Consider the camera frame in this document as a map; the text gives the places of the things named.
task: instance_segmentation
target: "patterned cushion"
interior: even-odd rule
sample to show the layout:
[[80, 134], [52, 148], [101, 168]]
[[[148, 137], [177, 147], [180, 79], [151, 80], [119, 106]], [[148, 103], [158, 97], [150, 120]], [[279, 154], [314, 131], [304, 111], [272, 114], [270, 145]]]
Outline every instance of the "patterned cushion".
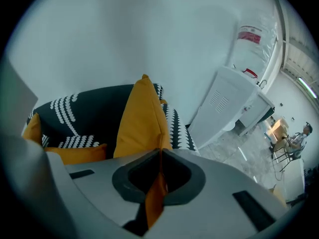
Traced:
[[173, 149], [189, 149], [197, 153], [198, 149], [177, 111], [170, 105], [161, 104], [168, 123], [170, 143]]
[[[100, 88], [53, 100], [32, 110], [40, 115], [44, 147], [75, 148], [106, 143], [113, 157], [121, 118], [133, 84]], [[161, 99], [162, 87], [154, 84]]]

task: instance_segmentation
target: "black slot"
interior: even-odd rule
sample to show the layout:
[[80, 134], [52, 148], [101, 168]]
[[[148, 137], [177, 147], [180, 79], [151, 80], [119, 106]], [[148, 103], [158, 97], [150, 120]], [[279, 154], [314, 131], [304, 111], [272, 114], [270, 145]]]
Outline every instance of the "black slot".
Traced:
[[72, 180], [74, 180], [77, 178], [88, 176], [90, 174], [94, 174], [94, 172], [91, 169], [87, 169], [87, 170], [83, 170], [83, 171], [79, 171], [79, 172], [75, 172], [75, 173], [70, 173], [70, 177]]
[[123, 228], [141, 237], [146, 233], [149, 227], [144, 203], [140, 204], [135, 220], [127, 222]]
[[247, 191], [234, 193], [233, 196], [259, 232], [276, 221]]

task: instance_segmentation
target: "chair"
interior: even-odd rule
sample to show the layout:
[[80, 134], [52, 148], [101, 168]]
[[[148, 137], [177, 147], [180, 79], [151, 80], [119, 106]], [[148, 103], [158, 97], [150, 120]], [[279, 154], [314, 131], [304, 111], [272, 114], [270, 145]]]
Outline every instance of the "chair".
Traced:
[[283, 148], [284, 151], [285, 151], [284, 154], [282, 154], [281, 156], [275, 158], [275, 160], [277, 160], [278, 158], [281, 158], [282, 156], [285, 155], [286, 158], [284, 158], [284, 159], [281, 160], [280, 162], [282, 162], [282, 161], [288, 159], [288, 163], [287, 163], [287, 165], [285, 165], [279, 172], [283, 171], [283, 170], [286, 168], [286, 166], [289, 165], [289, 163], [290, 163], [291, 161], [300, 159], [300, 158], [301, 158], [301, 152], [302, 152], [302, 150], [305, 148], [305, 146], [302, 147], [301, 149], [298, 149], [298, 150], [295, 150], [295, 151], [292, 151], [292, 152], [287, 151], [285, 147], [281, 147], [281, 148], [278, 149], [277, 151], [281, 150], [282, 148]]

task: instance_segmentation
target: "person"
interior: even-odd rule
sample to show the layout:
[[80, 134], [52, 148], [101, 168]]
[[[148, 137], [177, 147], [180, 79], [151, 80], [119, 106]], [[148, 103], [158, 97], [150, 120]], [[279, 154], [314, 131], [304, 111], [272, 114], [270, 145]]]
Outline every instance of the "person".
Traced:
[[283, 137], [283, 139], [281, 141], [277, 141], [276, 144], [271, 143], [272, 146], [270, 147], [270, 150], [272, 153], [283, 147], [288, 153], [303, 150], [307, 143], [306, 138], [312, 133], [312, 131], [312, 126], [307, 122], [302, 133], [296, 133], [292, 137]]

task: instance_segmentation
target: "vent grille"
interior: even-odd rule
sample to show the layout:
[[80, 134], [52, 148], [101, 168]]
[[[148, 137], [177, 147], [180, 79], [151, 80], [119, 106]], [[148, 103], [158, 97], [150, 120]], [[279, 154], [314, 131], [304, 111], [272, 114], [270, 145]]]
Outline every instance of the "vent grille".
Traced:
[[212, 96], [212, 98], [210, 99], [209, 103], [214, 106], [215, 103], [217, 102], [217, 100], [219, 99], [220, 93], [215, 90], [214, 95]]
[[225, 109], [225, 107], [227, 106], [228, 102], [229, 102], [229, 100], [227, 98], [223, 97], [220, 100], [218, 106], [216, 107], [216, 111], [218, 113], [221, 113]]

